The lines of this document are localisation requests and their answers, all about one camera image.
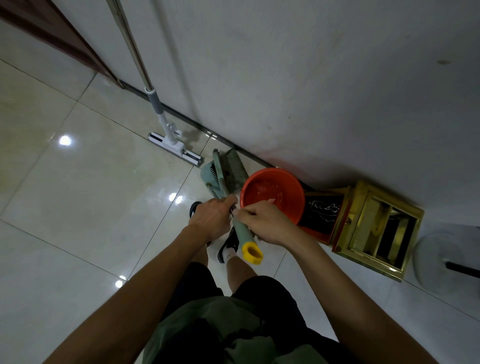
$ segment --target white wall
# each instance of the white wall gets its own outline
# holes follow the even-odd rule
[[[143,87],[105,1],[55,3]],[[122,3],[166,104],[314,187],[367,177],[480,225],[479,1]]]

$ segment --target white tile floor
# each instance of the white tile floor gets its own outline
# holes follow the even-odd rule
[[[145,139],[160,131],[147,102],[9,25],[0,29],[0,362],[41,362],[114,293],[120,276],[175,238],[192,202],[210,196],[198,168]],[[206,161],[214,148],[228,149],[169,119]],[[262,168],[240,157],[249,174]],[[463,234],[479,261],[480,231],[426,223],[423,233],[442,229]],[[230,294],[216,260],[222,241],[209,248],[209,268]],[[335,338],[294,258],[259,244],[265,260],[256,271],[282,282],[309,327]],[[411,272],[400,284],[328,253],[441,363],[477,362],[477,281],[435,297]]]

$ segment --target grey mop grip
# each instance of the grey mop grip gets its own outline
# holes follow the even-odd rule
[[[156,94],[156,90],[153,90],[153,93],[148,93],[148,99],[150,100],[150,103],[153,106],[153,110],[157,113],[157,115],[163,114],[163,106],[162,103],[160,102],[160,99],[158,98],[158,95]]]

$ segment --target hand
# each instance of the hand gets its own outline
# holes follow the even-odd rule
[[[286,247],[296,234],[302,233],[278,207],[268,201],[235,209],[233,216],[247,225],[262,240],[283,247]]]
[[[205,233],[207,241],[216,240],[230,231],[230,208],[237,201],[234,195],[220,200],[212,198],[197,206],[188,225],[194,225]]]

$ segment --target black baseboard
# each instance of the black baseboard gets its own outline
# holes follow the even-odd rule
[[[137,96],[143,98],[144,100],[147,100],[150,102],[150,100],[148,99],[148,96],[145,92],[143,91],[140,91],[138,88],[136,87],[133,87],[132,85],[120,80],[120,83],[125,87],[125,89],[127,89],[128,91],[130,92],[133,92],[134,94],[136,94]],[[220,142],[222,142],[223,144],[226,144],[228,145],[230,148],[234,148],[236,151],[242,153],[243,155],[247,156],[248,158],[250,159],[253,159],[255,162],[257,163],[260,163],[262,166],[265,166],[265,167],[275,167],[273,165],[271,165],[270,163],[268,162],[265,162],[263,159],[260,159],[258,158],[256,155],[246,151],[245,149],[243,149],[241,146],[238,146],[236,145],[235,143],[232,143],[231,141],[229,141],[228,139],[225,139],[224,137],[222,137],[221,135],[218,135],[217,132],[214,132],[213,130],[210,130],[208,128],[205,128],[202,124],[200,124],[199,122],[196,122],[195,120],[193,119],[190,119],[188,116],[186,115],[183,115],[182,113],[176,111],[175,109],[172,109],[170,106],[168,105],[165,105],[164,103],[162,103],[162,106],[163,108],[165,109],[166,112],[168,112],[169,114],[175,116],[176,118],[179,118],[180,120],[186,122],[187,124],[190,124],[191,126],[193,126],[194,128],[197,128],[198,130],[201,130],[202,132],[204,133],[207,133],[207,134],[213,134],[216,136],[216,139],[218,139]],[[309,185],[303,183],[302,181],[300,181],[303,189],[305,191],[315,191],[313,188],[311,188]]]

